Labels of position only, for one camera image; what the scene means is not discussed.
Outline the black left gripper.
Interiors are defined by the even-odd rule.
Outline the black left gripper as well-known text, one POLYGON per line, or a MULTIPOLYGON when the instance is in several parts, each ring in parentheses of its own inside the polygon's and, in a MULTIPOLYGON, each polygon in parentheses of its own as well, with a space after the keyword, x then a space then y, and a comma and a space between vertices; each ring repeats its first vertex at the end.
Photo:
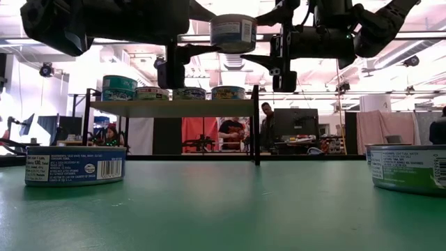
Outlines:
MULTIPOLYGON (((173 47, 178 36, 189 29, 190 19, 211 21, 216 14, 196 0, 83 0, 83 51, 96 38, 126 40, 173 47)), ((193 56, 219 52, 220 47, 179 47, 179 62, 186 65, 193 56)))

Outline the white panel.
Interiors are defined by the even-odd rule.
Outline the white panel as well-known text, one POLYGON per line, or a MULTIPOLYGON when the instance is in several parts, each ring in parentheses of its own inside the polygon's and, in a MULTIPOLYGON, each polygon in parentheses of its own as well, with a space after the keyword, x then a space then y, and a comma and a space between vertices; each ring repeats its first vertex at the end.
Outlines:
POLYGON ((153 126, 153 118, 132 118, 129 120, 130 155, 153 154, 153 126))

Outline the grey hanging cloth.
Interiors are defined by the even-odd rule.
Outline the grey hanging cloth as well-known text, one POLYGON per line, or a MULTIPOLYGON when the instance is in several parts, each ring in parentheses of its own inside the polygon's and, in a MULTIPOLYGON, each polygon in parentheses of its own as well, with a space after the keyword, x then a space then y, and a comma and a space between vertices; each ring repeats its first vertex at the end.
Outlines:
POLYGON ((417 125, 420 135, 421 145, 432 145, 429 140, 429 129, 433 122, 439 122, 440 125, 446 128, 446 119, 441 117, 441 112, 416 112, 417 125))

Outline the pale gold lid can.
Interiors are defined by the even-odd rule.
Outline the pale gold lid can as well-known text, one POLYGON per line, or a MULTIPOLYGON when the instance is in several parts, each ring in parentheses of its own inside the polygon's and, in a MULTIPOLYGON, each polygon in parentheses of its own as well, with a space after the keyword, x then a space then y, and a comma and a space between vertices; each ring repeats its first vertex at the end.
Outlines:
POLYGON ((224 54, 244 54, 256 47, 257 19, 248 15, 218 15, 210 21, 210 44, 224 54))

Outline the teal chunk light tuna can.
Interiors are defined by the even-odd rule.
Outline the teal chunk light tuna can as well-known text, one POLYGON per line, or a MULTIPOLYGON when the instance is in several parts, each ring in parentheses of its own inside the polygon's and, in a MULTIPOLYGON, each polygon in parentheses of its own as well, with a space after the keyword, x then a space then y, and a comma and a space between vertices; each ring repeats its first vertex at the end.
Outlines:
POLYGON ((102 78, 102 89, 124 89, 127 91, 134 91, 137 88, 138 82, 129 77, 120 75, 105 75, 102 78))

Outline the green nutrition label can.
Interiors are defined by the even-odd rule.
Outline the green nutrition label can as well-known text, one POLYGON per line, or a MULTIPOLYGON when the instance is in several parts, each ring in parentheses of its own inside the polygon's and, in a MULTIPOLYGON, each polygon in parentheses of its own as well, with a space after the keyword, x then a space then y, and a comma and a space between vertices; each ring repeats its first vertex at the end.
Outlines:
POLYGON ((446 145, 372 146, 370 152, 376 187, 446 197, 446 145))

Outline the light blue cartoon label can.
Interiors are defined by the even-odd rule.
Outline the light blue cartoon label can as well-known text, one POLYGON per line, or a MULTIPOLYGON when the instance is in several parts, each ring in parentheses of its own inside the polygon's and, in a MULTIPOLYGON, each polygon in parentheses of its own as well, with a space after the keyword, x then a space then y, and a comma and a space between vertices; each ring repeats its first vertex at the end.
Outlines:
POLYGON ((245 89, 239 86, 216 86, 211 90, 213 100, 243 100, 245 89))

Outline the wooden shelf with black legs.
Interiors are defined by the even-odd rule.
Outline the wooden shelf with black legs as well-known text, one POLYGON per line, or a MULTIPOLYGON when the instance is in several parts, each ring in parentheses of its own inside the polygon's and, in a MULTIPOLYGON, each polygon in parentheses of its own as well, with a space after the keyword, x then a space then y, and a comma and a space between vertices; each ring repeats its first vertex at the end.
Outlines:
POLYGON ((250 123, 250 160, 261 163, 259 143, 259 87, 255 85, 249 100, 130 100, 92 101, 101 92, 87 89, 84 96, 85 111, 83 145, 87 145, 90 109, 130 118, 183 118, 183 117, 247 117, 250 123))

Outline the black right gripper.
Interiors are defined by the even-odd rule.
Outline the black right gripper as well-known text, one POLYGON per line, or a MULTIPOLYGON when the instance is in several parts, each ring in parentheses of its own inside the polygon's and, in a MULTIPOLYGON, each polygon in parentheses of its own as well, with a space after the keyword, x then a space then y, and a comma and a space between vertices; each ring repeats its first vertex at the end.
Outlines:
POLYGON ((297 72, 291 61, 301 58, 353 59, 352 0, 308 0, 301 24, 292 22, 300 0, 276 0, 270 12, 256 17, 258 25, 281 24, 272 39, 272 57, 242 54, 240 57, 268 69, 274 91, 294 91, 297 72))

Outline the green table mat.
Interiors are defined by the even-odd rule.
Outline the green table mat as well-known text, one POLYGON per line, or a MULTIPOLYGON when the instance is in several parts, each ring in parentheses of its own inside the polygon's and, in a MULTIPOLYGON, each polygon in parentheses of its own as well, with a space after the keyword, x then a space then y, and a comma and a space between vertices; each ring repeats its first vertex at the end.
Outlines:
POLYGON ((446 198, 363 161, 129 161, 118 183, 30 188, 0 168, 0 251, 446 251, 446 198))

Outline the black panel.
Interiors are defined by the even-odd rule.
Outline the black panel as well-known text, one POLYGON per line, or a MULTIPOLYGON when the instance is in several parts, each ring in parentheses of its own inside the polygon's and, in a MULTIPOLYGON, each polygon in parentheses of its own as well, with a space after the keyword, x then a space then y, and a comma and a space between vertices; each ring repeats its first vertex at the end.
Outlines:
POLYGON ((155 118, 153 124, 153 155, 182 153, 182 118, 155 118))

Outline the wide silver ventilation duct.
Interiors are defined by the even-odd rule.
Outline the wide silver ventilation duct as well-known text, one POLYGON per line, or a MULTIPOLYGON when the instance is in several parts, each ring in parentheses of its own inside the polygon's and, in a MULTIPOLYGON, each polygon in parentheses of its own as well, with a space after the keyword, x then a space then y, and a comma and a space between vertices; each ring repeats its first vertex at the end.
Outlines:
POLYGON ((254 63, 242 59, 239 54, 216 54, 217 60, 210 70, 213 86, 244 86, 255 83, 263 74, 254 63))

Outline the dark blue partition panel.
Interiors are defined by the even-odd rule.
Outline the dark blue partition panel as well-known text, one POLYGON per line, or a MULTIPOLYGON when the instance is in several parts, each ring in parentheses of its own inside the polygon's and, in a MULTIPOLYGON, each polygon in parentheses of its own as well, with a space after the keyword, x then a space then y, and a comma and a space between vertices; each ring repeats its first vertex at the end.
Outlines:
POLYGON ((38 125, 50 134, 50 146, 67 140, 68 135, 81 135, 82 118, 72 116, 39 116, 38 125))

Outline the blue barcode tuna can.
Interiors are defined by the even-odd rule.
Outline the blue barcode tuna can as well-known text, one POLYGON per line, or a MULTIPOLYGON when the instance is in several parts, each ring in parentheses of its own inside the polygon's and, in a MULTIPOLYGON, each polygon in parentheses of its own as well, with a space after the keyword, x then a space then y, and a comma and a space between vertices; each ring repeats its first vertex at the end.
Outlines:
POLYGON ((127 149, 108 146, 30 146, 24 181, 33 187, 77 187, 122 181, 127 149))

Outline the pink hanging cloth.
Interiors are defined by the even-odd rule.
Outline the pink hanging cloth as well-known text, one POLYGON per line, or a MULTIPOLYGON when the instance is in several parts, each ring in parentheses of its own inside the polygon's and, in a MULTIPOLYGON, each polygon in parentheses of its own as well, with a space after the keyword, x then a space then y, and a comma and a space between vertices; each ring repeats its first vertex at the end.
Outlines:
POLYGON ((359 112, 356 119, 360 155, 366 153, 366 144, 384 144, 391 135, 401 136, 404 144, 420 145, 417 119, 412 112, 359 112))

